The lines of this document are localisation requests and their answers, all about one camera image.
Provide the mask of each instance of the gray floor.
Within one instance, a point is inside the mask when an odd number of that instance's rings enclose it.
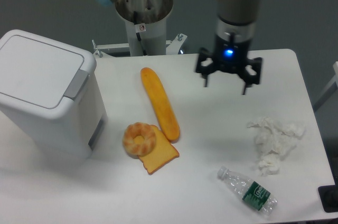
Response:
[[[213,48],[216,3],[174,0],[167,38],[188,35],[187,52]],[[0,36],[21,29],[92,51],[127,42],[113,7],[94,0],[0,0]],[[333,77],[338,61],[338,0],[262,0],[252,50],[289,48],[297,53],[311,102]],[[338,156],[338,93],[316,113],[329,158]]]

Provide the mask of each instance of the tissue paper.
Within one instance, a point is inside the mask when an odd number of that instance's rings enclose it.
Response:
[[[258,168],[261,175],[277,174],[280,162],[297,146],[297,141],[305,133],[302,124],[282,124],[270,117],[250,122],[248,127],[259,128],[255,144],[260,154]]]

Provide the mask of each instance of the bottle cap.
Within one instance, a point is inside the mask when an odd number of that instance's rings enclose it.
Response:
[[[227,169],[226,167],[224,166],[221,166],[220,170],[218,170],[217,172],[217,176],[219,179],[223,180],[226,176],[226,173],[229,169]]]

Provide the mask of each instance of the donut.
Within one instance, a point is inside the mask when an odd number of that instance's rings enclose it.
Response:
[[[144,137],[144,141],[141,144],[135,143],[134,138],[137,136]],[[156,134],[151,125],[137,122],[127,127],[122,142],[127,153],[132,155],[146,155],[155,147]]]

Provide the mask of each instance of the green bottle label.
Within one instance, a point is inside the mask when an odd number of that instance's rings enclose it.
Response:
[[[259,211],[270,197],[270,194],[270,192],[268,192],[258,183],[253,182],[242,199]]]

